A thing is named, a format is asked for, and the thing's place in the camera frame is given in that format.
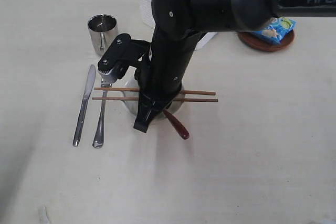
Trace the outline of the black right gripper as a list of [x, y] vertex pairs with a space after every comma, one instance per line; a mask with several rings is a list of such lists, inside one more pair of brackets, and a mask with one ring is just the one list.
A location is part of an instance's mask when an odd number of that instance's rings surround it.
[[140, 90], [138, 96], [138, 112], [134, 121], [133, 128], [147, 132], [149, 125], [180, 93], [177, 90], [170, 94], [154, 94], [144, 90]]

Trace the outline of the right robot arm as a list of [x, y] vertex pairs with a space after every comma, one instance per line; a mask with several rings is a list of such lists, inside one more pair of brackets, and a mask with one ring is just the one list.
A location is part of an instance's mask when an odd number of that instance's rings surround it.
[[180, 92], [202, 34], [262, 30], [282, 16], [335, 16], [335, 0], [151, 0], [151, 6], [155, 29], [135, 74], [140, 93], [133, 127], [141, 132]]

